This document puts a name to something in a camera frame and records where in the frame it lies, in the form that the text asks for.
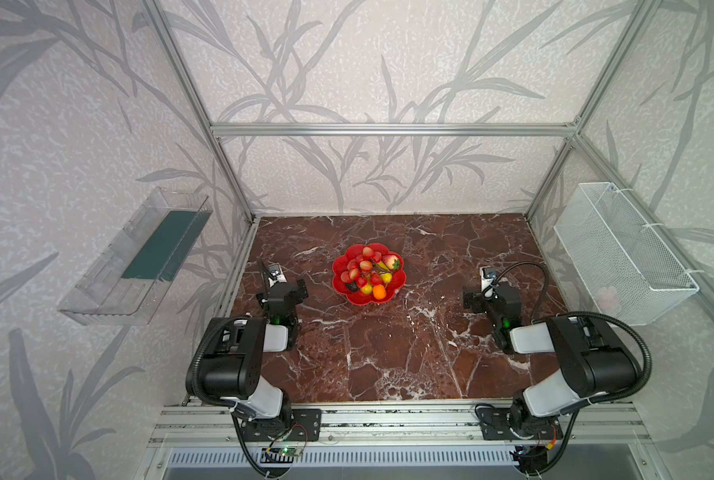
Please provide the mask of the red flower-shaped fruit bowl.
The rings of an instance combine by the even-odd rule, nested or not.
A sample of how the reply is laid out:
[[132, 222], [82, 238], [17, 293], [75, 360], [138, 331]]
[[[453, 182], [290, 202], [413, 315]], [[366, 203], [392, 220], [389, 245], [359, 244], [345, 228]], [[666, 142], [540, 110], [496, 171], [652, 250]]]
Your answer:
[[[342, 296], [344, 296], [351, 304], [353, 305], [368, 305], [368, 304], [385, 304], [388, 303], [391, 299], [395, 297], [395, 295], [399, 292], [399, 290], [405, 285], [407, 281], [407, 274], [404, 270], [404, 260], [400, 256], [399, 253], [393, 252], [389, 249], [390, 253], [388, 255], [396, 255], [399, 257], [399, 259], [402, 261], [402, 268], [397, 271], [392, 271], [392, 281], [389, 284], [384, 284], [382, 282], [382, 279], [380, 278], [380, 275], [377, 275], [376, 273], [372, 274], [372, 277], [370, 280], [366, 279], [366, 275], [360, 275], [357, 270], [353, 270], [350, 274], [350, 277], [355, 280], [355, 283], [357, 286], [360, 288], [358, 292], [350, 292], [342, 280], [338, 280], [335, 278], [333, 269], [333, 278], [332, 278], [332, 286], [333, 288]], [[361, 292], [361, 288], [365, 286], [367, 283], [371, 283], [372, 285], [384, 285], [387, 291], [387, 296], [384, 300], [382, 301], [377, 301], [373, 298], [372, 295], [365, 295]]]

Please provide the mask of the red fake peach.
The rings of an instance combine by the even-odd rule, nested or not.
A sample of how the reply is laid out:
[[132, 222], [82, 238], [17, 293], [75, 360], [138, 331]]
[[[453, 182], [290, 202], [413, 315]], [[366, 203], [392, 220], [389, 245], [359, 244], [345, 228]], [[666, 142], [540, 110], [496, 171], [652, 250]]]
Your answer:
[[397, 271], [402, 268], [402, 261], [396, 255], [384, 255], [382, 263], [389, 271]]

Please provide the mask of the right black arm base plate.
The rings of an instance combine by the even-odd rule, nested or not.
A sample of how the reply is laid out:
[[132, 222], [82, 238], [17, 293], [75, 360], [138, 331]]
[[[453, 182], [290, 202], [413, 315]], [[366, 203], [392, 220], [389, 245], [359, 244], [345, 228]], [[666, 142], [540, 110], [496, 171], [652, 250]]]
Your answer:
[[485, 440], [551, 442], [564, 438], [557, 417], [535, 417], [526, 407], [481, 403], [475, 406], [474, 413]]

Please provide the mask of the small fake orange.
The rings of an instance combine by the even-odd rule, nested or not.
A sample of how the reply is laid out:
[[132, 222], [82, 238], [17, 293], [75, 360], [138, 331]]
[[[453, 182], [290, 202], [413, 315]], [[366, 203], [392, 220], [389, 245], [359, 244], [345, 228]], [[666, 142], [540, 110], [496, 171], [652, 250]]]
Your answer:
[[373, 285], [372, 286], [372, 296], [377, 301], [382, 301], [387, 296], [387, 291], [384, 285]]

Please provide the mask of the red fake cherry tomato bunch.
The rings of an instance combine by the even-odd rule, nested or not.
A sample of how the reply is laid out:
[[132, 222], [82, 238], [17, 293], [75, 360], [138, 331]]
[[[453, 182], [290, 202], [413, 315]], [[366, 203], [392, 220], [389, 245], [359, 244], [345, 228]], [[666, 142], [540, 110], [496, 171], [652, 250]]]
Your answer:
[[344, 283], [354, 283], [355, 280], [350, 277], [353, 270], [357, 270], [360, 275], [366, 275], [367, 280], [371, 279], [373, 273], [387, 273], [388, 269], [382, 262], [389, 253], [389, 249], [380, 243], [350, 246], [333, 262], [335, 278]]

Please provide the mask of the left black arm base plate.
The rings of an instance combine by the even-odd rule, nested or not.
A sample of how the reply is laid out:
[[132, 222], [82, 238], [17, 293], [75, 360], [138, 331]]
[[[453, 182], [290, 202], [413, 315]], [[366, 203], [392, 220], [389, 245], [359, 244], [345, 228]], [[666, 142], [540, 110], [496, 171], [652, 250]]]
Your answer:
[[243, 420], [240, 432], [245, 441], [272, 441], [282, 437], [286, 441], [317, 441], [322, 426], [322, 410], [293, 408], [280, 416], [264, 420]]

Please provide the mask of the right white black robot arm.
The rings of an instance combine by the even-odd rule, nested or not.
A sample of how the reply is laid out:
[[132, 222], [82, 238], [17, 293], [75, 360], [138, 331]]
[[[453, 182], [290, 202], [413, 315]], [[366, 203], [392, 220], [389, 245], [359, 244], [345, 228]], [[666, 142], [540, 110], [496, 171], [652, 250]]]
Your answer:
[[598, 312], [567, 312], [521, 321], [518, 291], [487, 285], [466, 289], [463, 306], [484, 314], [496, 345], [506, 354], [552, 353], [559, 368], [543, 381], [514, 394], [508, 407], [475, 407], [486, 439], [536, 439], [562, 435], [559, 418], [583, 408], [627, 398], [644, 388], [653, 357], [644, 339], [628, 324]]

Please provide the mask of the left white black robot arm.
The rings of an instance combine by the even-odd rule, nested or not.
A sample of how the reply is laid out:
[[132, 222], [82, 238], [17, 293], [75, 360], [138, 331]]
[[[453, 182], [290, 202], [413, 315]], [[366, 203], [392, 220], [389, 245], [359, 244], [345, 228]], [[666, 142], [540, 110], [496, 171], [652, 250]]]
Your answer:
[[261, 370], [266, 353], [295, 346], [300, 332], [296, 307], [307, 298], [304, 280], [275, 281], [257, 295], [260, 317], [212, 319], [187, 369], [186, 392], [205, 404], [225, 407], [248, 423], [289, 424], [289, 396]]

